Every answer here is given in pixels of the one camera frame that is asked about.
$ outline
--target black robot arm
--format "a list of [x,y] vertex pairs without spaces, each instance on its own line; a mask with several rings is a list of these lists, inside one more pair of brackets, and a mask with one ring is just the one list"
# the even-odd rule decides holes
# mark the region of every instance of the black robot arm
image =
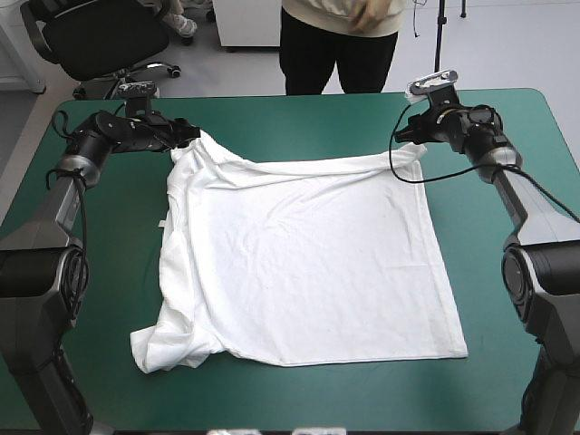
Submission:
[[493,184],[514,224],[504,246],[504,282],[526,331],[541,345],[520,423],[506,433],[568,435],[580,413],[580,223],[547,201],[522,170],[522,158],[489,106],[467,107],[456,72],[410,85],[430,107],[395,133],[398,142],[447,142]]
[[34,215],[0,240],[0,350],[47,435],[111,432],[93,421],[61,346],[88,283],[84,246],[72,232],[84,191],[113,153],[172,150],[199,137],[186,120],[151,110],[153,83],[122,86],[126,116],[99,111],[61,133],[67,147],[56,181]]

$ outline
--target black cable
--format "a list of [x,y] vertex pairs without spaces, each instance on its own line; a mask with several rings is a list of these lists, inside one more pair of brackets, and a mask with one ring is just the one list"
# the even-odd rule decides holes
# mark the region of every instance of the black cable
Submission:
[[427,0],[421,2],[420,0],[413,0],[413,33],[415,37],[418,38],[420,35],[417,33],[417,5],[425,6]]
[[[81,265],[79,271],[79,278],[76,285],[76,292],[74,292],[74,298],[70,304],[71,310],[71,320],[75,319],[76,312],[78,311],[78,304],[83,293],[83,288],[86,286],[89,278],[89,272],[87,267],[87,215],[84,205],[84,191],[87,189],[84,177],[82,176],[81,170],[65,170],[65,169],[51,169],[46,172],[45,181],[46,188],[50,189],[50,176],[52,174],[57,174],[57,177],[70,177],[74,187],[76,188],[77,194],[79,196],[79,204],[81,209],[81,224],[82,224],[82,248],[81,248]],[[72,281],[67,281],[67,285],[72,287]]]
[[119,113],[119,111],[125,107],[125,103],[123,103],[122,105],[120,105],[117,109],[115,109],[115,112],[113,113],[113,115],[117,116],[117,114]]
[[[538,189],[540,192],[542,192],[546,197],[548,197],[553,203],[555,203],[556,205],[558,205],[561,209],[563,209],[568,216],[570,216],[574,221],[576,221],[577,223],[580,224],[580,217],[574,213],[569,207],[567,207],[562,201],[560,201],[559,199],[557,199],[553,194],[551,194],[546,188],[542,187],[531,175],[529,175],[527,172],[525,172],[524,170],[522,170],[521,168],[519,168],[516,165],[500,165],[500,164],[494,164],[494,163],[485,163],[485,164],[481,164],[481,165],[474,165],[470,168],[464,169],[464,170],[460,170],[458,172],[453,172],[451,174],[446,174],[446,175],[441,175],[438,177],[433,177],[431,179],[405,179],[403,177],[401,177],[397,171],[395,170],[393,164],[392,164],[392,141],[395,137],[395,133],[396,131],[399,129],[399,125],[401,124],[401,120],[402,117],[405,115],[405,113],[411,108],[411,105],[409,104],[407,107],[405,107],[405,109],[403,109],[403,111],[401,112],[401,115],[399,116],[399,119],[397,120],[397,122],[395,123],[394,128],[392,129],[391,132],[391,137],[389,138],[389,166],[391,168],[392,174],[395,176],[396,179],[398,179],[399,181],[405,182],[405,183],[409,183],[409,184],[426,184],[426,183],[431,183],[434,181],[442,181],[444,179],[452,179],[454,177],[458,177],[460,175],[464,175],[467,174],[473,170],[477,170],[477,169],[481,169],[481,168],[495,168],[496,171],[494,171],[494,173],[492,174],[492,179],[495,178],[496,173],[499,170],[505,170],[508,172],[513,172],[514,174],[518,174],[520,177],[523,177],[525,179],[527,179],[530,183],[532,183],[532,185]],[[501,118],[499,118],[500,124],[503,126],[503,121],[501,120]]]
[[[58,115],[63,116],[62,131],[58,130],[58,128],[56,127],[56,117]],[[56,132],[56,134],[58,134],[61,138],[69,140],[72,137],[71,133],[67,130],[67,127],[69,125],[69,114],[66,111],[56,111],[53,114],[53,117],[51,118],[51,125],[53,126],[54,132]]]
[[81,205],[81,226],[82,226],[81,270],[79,271],[79,280],[77,281],[76,293],[74,294],[71,310],[71,318],[74,319],[76,316],[76,312],[78,311],[77,305],[79,304],[81,293],[83,291],[83,288],[86,286],[88,282],[88,269],[87,276],[85,277],[84,274],[87,263],[87,213],[84,206],[84,189],[79,177],[73,177],[72,181],[74,182],[74,186],[76,187],[77,193],[79,194],[79,203]]

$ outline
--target black pants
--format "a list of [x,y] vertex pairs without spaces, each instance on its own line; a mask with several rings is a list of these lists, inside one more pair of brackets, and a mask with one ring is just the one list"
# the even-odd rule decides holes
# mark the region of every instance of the black pants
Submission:
[[321,93],[337,64],[343,91],[380,92],[391,68],[397,34],[364,38],[318,29],[282,10],[280,67],[286,94]]

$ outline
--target tripod stand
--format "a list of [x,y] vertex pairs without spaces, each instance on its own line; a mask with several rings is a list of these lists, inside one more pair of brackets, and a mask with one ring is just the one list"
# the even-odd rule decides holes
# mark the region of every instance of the tripod stand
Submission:
[[[461,0],[461,18],[468,16],[467,0]],[[441,40],[443,39],[443,25],[447,24],[445,16],[445,0],[439,0],[439,14],[437,15],[437,48],[435,49],[435,73],[440,70]]]

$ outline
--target person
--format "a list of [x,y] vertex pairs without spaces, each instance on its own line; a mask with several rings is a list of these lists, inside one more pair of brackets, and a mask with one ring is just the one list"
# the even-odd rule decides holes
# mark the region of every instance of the person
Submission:
[[345,92],[380,92],[404,6],[405,0],[282,0],[286,94],[322,93],[335,64]]

